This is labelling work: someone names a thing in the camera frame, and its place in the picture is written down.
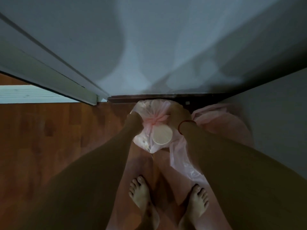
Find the white wall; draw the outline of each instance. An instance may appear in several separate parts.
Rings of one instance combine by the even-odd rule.
[[[306,85],[307,68],[223,102],[243,108],[257,150],[307,179]]]
[[[0,0],[4,16],[64,62],[56,70],[110,95],[228,92],[270,79],[268,69],[307,51],[306,9],[307,0]]]

